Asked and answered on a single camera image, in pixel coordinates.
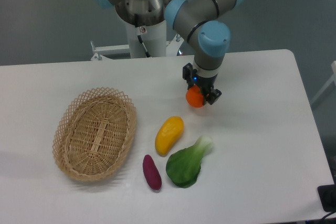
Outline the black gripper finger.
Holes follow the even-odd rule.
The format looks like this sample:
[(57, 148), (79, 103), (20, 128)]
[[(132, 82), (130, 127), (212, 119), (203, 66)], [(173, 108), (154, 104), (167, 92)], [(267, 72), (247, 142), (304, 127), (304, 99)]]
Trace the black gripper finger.
[(187, 63), (182, 70), (182, 78), (187, 83), (187, 89), (189, 90), (197, 81), (197, 70), (193, 68), (191, 63)]
[(218, 89), (211, 89), (208, 94), (205, 95), (204, 97), (204, 105), (205, 104), (214, 104), (219, 97), (222, 95), (222, 92)]

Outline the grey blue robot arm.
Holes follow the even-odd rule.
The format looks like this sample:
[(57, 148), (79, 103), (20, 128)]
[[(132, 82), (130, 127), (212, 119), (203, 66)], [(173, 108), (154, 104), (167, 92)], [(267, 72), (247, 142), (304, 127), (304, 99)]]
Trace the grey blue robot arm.
[(201, 105), (221, 96), (214, 87), (230, 44), (229, 28), (219, 16), (244, 0), (96, 0), (103, 9), (114, 8), (124, 22), (132, 58), (167, 54), (166, 29), (172, 27), (194, 49), (182, 77), (188, 92), (198, 92)]

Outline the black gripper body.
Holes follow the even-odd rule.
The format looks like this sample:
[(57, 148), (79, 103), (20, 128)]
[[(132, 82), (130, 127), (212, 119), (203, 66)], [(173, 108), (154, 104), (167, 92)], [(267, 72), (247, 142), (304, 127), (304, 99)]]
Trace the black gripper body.
[(202, 95), (218, 95), (218, 90), (214, 88), (218, 70), (205, 70), (202, 68), (190, 67), (189, 89), (197, 86)]

